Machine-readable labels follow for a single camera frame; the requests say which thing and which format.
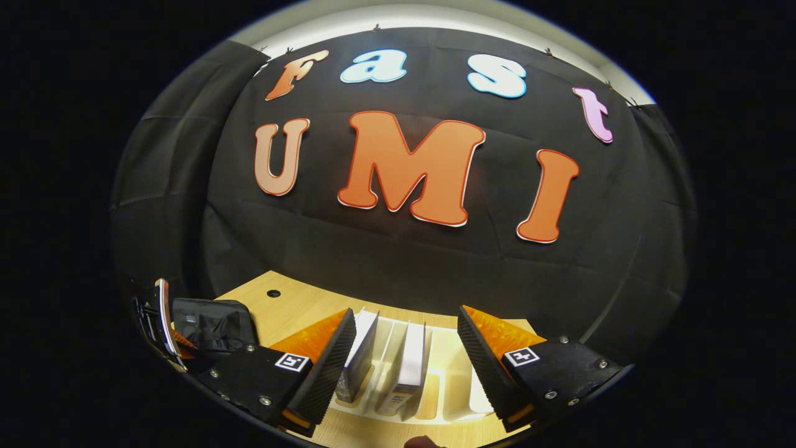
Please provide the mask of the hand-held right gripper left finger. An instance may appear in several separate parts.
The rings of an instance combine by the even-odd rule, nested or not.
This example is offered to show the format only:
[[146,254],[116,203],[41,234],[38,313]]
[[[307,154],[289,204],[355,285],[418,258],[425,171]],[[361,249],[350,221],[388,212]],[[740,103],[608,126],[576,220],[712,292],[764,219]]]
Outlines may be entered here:
[[311,437],[326,415],[355,338],[354,312],[344,308],[269,348],[241,348],[197,380],[253,419]]

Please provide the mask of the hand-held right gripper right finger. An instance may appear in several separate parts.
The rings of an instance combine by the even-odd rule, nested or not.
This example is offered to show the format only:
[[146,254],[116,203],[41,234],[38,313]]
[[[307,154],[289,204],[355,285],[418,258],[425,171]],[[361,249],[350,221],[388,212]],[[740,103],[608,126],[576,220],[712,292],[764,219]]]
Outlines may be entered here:
[[633,369],[573,338],[541,337],[469,306],[458,309],[457,332],[507,432],[568,417]]

